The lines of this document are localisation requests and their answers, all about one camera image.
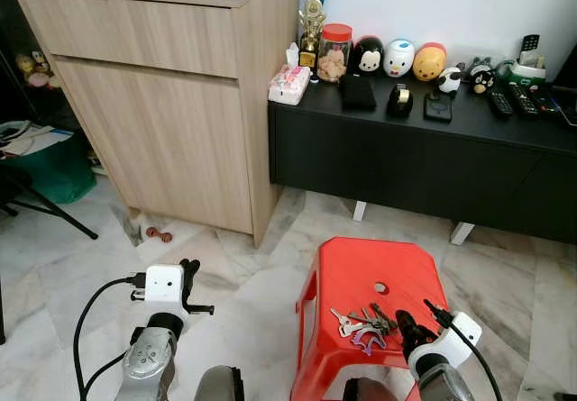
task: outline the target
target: black chair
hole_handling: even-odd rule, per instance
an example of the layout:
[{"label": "black chair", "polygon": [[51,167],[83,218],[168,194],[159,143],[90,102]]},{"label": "black chair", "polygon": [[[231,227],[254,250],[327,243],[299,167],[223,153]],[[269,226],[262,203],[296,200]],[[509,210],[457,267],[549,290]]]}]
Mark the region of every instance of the black chair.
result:
[{"label": "black chair", "polygon": [[[15,198],[20,195],[26,195],[30,197],[31,199],[41,203],[44,207],[31,205],[29,203],[25,203],[24,201],[16,200]],[[59,218],[62,218],[63,220],[78,228],[90,239],[96,240],[98,238],[98,234],[88,230],[85,225],[79,223],[72,216],[52,203],[48,198],[34,190],[32,188],[32,179],[28,173],[21,169],[0,165],[0,209],[4,210],[10,216],[17,216],[18,212],[16,212],[12,207],[8,206],[8,204],[20,205],[32,210],[37,210],[38,212],[44,212],[45,214],[58,216]],[[0,345],[4,343],[5,333],[4,318],[2,314],[2,287],[0,284]]]}]

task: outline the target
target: glass jar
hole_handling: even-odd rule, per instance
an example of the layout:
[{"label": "glass jar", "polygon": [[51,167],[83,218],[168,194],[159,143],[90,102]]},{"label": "glass jar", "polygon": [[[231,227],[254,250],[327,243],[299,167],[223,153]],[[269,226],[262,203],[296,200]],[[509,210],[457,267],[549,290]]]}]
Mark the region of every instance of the glass jar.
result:
[{"label": "glass jar", "polygon": [[346,73],[346,64],[353,47],[353,29],[345,24],[327,24],[318,46],[316,73],[324,81],[334,83]]}]

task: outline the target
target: red plastic stool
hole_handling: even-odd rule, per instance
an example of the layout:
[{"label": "red plastic stool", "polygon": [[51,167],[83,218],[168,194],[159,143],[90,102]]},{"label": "red plastic stool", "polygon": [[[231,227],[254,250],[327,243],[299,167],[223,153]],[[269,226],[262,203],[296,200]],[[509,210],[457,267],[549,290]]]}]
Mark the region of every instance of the red plastic stool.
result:
[{"label": "red plastic stool", "polygon": [[[376,283],[384,284],[387,290],[378,293]],[[315,328],[303,355],[304,303],[315,297]],[[339,335],[339,322],[331,308],[341,314],[350,311],[360,314],[362,307],[368,308],[369,303],[376,302],[389,317],[394,319],[398,309],[405,309],[419,324],[436,332],[440,326],[423,303],[425,298],[448,309],[435,261],[418,246],[344,237],[321,245],[297,302],[297,376],[290,400],[322,400],[346,365],[408,367],[398,330],[386,337],[386,350],[373,346],[368,357],[361,347],[351,343],[351,337]],[[417,386],[413,386],[407,400],[420,400]]]}]

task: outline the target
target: marble floor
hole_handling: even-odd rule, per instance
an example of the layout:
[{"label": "marble floor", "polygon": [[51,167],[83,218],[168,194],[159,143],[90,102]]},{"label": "marble floor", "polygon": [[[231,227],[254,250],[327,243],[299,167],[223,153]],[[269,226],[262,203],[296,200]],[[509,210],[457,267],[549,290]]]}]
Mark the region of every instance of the marble floor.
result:
[{"label": "marble floor", "polygon": [[[294,303],[315,249],[336,236],[414,242],[437,263],[452,309],[482,326],[480,350],[503,399],[552,400],[577,393],[577,252],[574,246],[477,227],[464,245],[448,242],[445,219],[369,205],[352,220],[353,202],[286,188],[259,249],[252,238],[192,223],[140,216],[130,221],[105,178],[64,207],[100,234],[93,242],[46,214],[0,213],[0,277],[7,344],[0,347],[0,400],[77,400],[72,336],[80,311],[107,280],[153,262],[197,258],[195,303],[214,316],[191,316],[179,341],[169,399],[193,399],[205,369],[232,365],[243,373],[247,400],[286,401],[296,367]],[[151,224],[174,235],[165,244],[142,237]],[[130,288],[115,287],[95,303],[84,325],[86,375],[126,348],[142,322]],[[460,368],[477,400],[494,399],[474,358]],[[403,397],[404,371],[353,369],[377,375]],[[115,367],[89,399],[112,400],[121,381]],[[338,399],[343,381],[329,399]]]}]

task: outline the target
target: white wall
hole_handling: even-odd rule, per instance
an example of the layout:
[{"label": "white wall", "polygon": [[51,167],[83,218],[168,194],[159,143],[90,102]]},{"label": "white wall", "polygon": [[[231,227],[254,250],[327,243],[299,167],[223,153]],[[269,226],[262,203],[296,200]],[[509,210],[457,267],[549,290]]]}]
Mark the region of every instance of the white wall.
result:
[{"label": "white wall", "polygon": [[448,64],[484,53],[515,58],[523,36],[539,33],[548,79],[577,43],[577,0],[325,0],[325,13],[328,23],[351,25],[354,39],[439,41]]}]

